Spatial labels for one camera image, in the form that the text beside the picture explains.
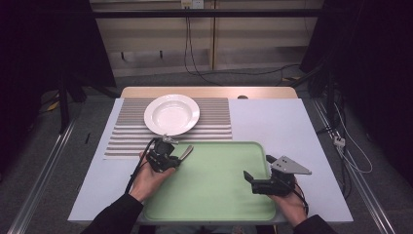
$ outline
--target white table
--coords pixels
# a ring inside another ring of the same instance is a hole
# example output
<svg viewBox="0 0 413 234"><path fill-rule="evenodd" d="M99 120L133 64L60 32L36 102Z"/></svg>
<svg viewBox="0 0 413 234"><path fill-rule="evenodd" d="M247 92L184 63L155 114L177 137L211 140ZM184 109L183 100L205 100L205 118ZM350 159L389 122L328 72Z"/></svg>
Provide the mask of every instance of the white table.
<svg viewBox="0 0 413 234"><path fill-rule="evenodd" d="M122 98L115 101L69 221L89 223L125 191L137 160L103 159L122 102ZM318 214L327 222L353 221L301 99L230 98L229 108L233 140L259 142L266 154L288 156L313 172L296 176L309 203L309 215ZM150 224L142 217L138 221ZM285 219L277 213L269 224L281 222Z"/></svg>

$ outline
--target ribbed mat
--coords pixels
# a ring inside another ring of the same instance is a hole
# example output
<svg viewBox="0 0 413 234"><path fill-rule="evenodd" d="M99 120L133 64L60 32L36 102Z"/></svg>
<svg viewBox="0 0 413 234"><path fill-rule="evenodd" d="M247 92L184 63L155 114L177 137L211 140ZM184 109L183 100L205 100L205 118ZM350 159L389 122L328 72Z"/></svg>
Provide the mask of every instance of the ribbed mat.
<svg viewBox="0 0 413 234"><path fill-rule="evenodd" d="M105 151L106 159L135 157L153 137L143 115L153 98L125 98ZM177 140L231 140L231 119L227 98L194 98L200 107L200 119L188 132L174 136Z"/></svg>

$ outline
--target sleeve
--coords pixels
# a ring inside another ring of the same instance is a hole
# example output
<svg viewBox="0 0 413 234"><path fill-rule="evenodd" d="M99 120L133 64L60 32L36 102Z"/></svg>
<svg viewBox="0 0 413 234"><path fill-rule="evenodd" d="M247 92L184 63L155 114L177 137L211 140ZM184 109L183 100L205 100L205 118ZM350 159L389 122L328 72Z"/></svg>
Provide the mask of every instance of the sleeve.
<svg viewBox="0 0 413 234"><path fill-rule="evenodd" d="M307 218L294 228L294 234L337 234L319 215Z"/></svg>
<svg viewBox="0 0 413 234"><path fill-rule="evenodd" d="M82 233L131 233L143 205L125 194L101 211Z"/></svg>

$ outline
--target tabletop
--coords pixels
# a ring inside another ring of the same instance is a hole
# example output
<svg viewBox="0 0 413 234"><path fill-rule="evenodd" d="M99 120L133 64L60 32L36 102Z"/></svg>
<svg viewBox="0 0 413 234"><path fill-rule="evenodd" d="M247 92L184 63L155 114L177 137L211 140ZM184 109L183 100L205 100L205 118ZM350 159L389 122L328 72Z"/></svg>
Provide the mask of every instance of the tabletop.
<svg viewBox="0 0 413 234"><path fill-rule="evenodd" d="M158 98L163 95L190 98L298 98L290 87L127 87L122 98Z"/></svg>
<svg viewBox="0 0 413 234"><path fill-rule="evenodd" d="M309 215L318 214L328 222L353 221L304 104L295 91L288 87L125 88L121 98L115 101L69 221L90 222L102 209L122 195L125 189L123 184L127 183L134 163L103 159L125 98L158 98L170 94L190 98L227 98L234 141L259 142L266 154L276 158L286 155L313 172L312 175L297 176L311 206ZM92 194L96 191L99 198L93 198ZM142 217L138 221L148 223ZM281 213L277 213L268 223L280 222L285 222L285 219Z"/></svg>

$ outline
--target hand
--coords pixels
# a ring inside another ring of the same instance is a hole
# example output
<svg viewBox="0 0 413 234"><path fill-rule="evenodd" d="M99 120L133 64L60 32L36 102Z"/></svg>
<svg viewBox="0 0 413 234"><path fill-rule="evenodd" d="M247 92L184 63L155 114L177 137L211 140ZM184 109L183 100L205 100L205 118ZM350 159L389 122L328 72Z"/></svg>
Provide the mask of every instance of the hand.
<svg viewBox="0 0 413 234"><path fill-rule="evenodd" d="M146 157L143 158L141 168L133 181L131 196L137 201L143 202L145 199L154 194L164 180L175 172L175 168L169 168L163 173L156 173L147 163Z"/></svg>
<svg viewBox="0 0 413 234"><path fill-rule="evenodd" d="M297 191L298 194L301 194L301 190L297 185L295 185L295 191ZM292 225L292 227L295 227L296 225L307 219L303 202L293 192L290 192L285 197L279 197L275 195L268 195L268 197L279 205L282 213L284 214L288 222Z"/></svg>

